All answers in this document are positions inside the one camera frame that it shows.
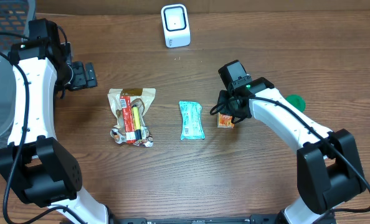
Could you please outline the orange Kleenex tissue pack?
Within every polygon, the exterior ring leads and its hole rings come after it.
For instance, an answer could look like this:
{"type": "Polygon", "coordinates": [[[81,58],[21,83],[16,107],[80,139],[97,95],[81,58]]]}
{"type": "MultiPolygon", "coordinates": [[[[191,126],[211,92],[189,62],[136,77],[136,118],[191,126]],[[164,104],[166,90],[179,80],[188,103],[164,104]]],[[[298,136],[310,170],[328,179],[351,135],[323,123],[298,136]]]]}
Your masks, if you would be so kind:
{"type": "Polygon", "coordinates": [[[217,127],[218,128],[234,128],[234,124],[232,123],[232,116],[226,114],[217,114],[217,127]]]}

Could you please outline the teal tissue packet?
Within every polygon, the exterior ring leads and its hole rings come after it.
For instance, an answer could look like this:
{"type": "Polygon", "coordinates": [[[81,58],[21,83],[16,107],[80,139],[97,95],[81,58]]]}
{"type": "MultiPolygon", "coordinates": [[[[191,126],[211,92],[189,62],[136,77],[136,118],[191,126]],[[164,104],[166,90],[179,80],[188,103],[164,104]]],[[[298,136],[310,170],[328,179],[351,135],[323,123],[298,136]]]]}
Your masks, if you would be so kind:
{"type": "Polygon", "coordinates": [[[202,106],[193,101],[180,101],[179,109],[183,121],[180,139],[205,139],[201,122],[202,106]]]}

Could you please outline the green lid jar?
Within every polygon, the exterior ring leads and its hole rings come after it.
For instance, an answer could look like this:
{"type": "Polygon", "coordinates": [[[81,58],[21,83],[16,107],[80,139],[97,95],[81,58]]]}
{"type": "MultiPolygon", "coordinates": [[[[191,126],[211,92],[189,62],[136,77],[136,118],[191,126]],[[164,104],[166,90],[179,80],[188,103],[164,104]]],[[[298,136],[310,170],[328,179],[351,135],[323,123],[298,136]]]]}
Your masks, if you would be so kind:
{"type": "Polygon", "coordinates": [[[300,95],[289,95],[286,97],[286,100],[299,111],[305,111],[306,103],[300,95]]]}

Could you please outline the beige brown snack bag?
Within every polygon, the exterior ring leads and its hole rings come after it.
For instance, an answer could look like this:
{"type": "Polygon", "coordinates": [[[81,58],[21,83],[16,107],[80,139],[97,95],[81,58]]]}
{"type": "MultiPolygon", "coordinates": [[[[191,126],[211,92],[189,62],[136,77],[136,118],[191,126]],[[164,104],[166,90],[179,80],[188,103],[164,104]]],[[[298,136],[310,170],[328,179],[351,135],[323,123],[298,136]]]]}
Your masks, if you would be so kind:
{"type": "Polygon", "coordinates": [[[142,147],[153,146],[153,137],[144,121],[144,115],[154,101],[155,94],[156,90],[154,88],[125,88],[109,90],[108,100],[111,112],[116,118],[116,125],[111,128],[110,136],[117,144],[133,144],[135,146],[142,147]],[[131,106],[136,105],[139,110],[142,139],[135,143],[128,143],[126,141],[125,124],[120,104],[120,96],[129,96],[131,100],[131,106]]]}

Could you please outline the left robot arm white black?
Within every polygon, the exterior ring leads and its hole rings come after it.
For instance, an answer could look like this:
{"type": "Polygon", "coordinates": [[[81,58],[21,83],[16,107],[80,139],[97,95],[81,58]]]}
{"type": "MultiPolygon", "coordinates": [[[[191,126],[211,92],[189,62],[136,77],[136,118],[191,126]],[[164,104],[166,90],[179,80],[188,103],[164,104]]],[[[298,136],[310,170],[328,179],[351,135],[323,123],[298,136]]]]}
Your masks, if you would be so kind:
{"type": "Polygon", "coordinates": [[[80,165],[57,140],[55,96],[97,85],[91,63],[73,62],[61,27],[32,20],[29,35],[6,55],[16,81],[14,121],[0,149],[0,174],[7,194],[44,213],[58,211],[72,223],[113,223],[110,210],[83,187],[80,165]]]}

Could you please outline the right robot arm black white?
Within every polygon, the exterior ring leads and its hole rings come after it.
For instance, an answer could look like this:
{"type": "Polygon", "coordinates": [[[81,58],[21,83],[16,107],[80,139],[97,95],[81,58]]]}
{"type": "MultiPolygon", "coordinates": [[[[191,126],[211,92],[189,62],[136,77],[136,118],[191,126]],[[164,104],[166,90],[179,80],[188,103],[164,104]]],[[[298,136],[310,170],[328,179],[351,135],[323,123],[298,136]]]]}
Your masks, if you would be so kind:
{"type": "Polygon", "coordinates": [[[251,223],[335,223],[344,202],[368,189],[354,136],[332,131],[308,118],[266,78],[253,79],[238,61],[218,71],[225,86],[211,114],[236,124],[255,118],[271,128],[296,154],[299,198],[277,214],[255,214],[251,223]]]}

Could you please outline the white barcode scanner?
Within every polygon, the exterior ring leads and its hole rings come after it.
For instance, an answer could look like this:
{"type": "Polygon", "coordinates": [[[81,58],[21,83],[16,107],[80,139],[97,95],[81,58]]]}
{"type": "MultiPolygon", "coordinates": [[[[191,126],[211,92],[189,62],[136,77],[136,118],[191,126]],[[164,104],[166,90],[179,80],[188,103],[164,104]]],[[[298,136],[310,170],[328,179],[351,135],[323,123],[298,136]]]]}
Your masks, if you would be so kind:
{"type": "Polygon", "coordinates": [[[164,6],[161,9],[161,18],[167,48],[185,47],[191,43],[191,31],[185,5],[164,6]]]}

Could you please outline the grey plastic mesh basket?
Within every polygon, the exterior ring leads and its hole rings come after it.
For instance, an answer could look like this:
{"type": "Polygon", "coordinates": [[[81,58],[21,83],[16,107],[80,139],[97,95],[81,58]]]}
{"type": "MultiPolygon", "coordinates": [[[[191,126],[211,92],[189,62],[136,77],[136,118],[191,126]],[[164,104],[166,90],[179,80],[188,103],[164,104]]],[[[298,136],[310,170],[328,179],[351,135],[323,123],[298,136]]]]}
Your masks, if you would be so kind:
{"type": "MultiPolygon", "coordinates": [[[[28,22],[35,19],[35,0],[0,1],[0,32],[29,35],[28,22]]],[[[0,56],[0,148],[7,145],[14,121],[16,82],[11,64],[0,56]]]]}

